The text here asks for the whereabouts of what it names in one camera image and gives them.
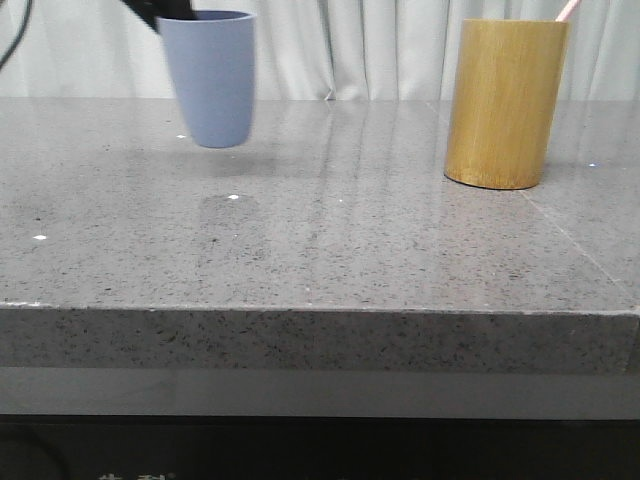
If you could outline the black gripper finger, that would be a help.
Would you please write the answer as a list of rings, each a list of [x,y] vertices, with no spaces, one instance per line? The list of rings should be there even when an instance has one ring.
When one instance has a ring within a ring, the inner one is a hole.
[[[187,21],[196,19],[190,0],[121,0],[121,3],[154,33],[159,31],[159,18]]]

